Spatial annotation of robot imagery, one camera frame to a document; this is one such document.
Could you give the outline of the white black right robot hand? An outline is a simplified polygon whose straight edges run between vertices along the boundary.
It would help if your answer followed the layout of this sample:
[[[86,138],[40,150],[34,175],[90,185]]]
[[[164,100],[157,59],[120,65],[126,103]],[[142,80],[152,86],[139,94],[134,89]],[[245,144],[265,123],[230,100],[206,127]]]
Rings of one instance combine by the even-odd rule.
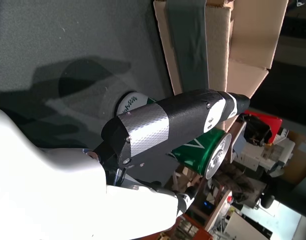
[[[171,228],[195,199],[129,177],[243,113],[242,94],[199,89],[112,118],[102,143],[40,149],[0,110],[0,240],[131,240]]]

